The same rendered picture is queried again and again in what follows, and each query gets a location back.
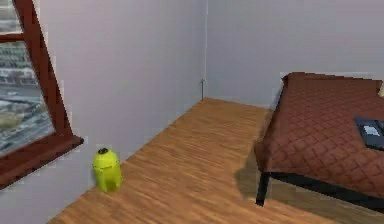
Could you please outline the bed with red-brown quilt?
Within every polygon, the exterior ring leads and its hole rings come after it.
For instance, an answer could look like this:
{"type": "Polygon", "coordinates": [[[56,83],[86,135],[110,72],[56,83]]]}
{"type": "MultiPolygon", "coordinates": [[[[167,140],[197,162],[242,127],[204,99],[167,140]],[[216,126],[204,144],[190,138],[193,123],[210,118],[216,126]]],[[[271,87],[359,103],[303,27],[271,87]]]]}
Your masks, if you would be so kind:
{"type": "MultiPolygon", "coordinates": [[[[369,126],[384,121],[384,81],[291,72],[261,140],[254,145],[260,172],[256,204],[270,179],[384,214],[384,150],[364,143],[369,126]]],[[[379,128],[384,135],[384,125],[379,128]]]]}

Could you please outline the red-brown framed window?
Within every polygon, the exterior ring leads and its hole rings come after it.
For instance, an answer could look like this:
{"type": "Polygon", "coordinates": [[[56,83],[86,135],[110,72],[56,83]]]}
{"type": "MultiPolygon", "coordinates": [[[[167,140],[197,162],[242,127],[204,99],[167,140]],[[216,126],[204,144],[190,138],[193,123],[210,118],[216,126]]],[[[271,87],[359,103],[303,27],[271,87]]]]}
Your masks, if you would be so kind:
{"type": "Polygon", "coordinates": [[[33,0],[11,0],[22,33],[0,34],[0,43],[26,44],[55,132],[0,157],[0,190],[84,143],[71,129],[33,0]]]}

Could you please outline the dark blue laptop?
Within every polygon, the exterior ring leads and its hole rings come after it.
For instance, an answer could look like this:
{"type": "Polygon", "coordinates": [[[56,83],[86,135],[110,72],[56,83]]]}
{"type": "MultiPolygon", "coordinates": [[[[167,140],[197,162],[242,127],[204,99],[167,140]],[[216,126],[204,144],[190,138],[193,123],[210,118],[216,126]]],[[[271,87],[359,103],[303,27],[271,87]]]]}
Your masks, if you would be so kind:
{"type": "Polygon", "coordinates": [[[367,148],[384,151],[384,120],[355,117],[354,121],[367,148]]]}

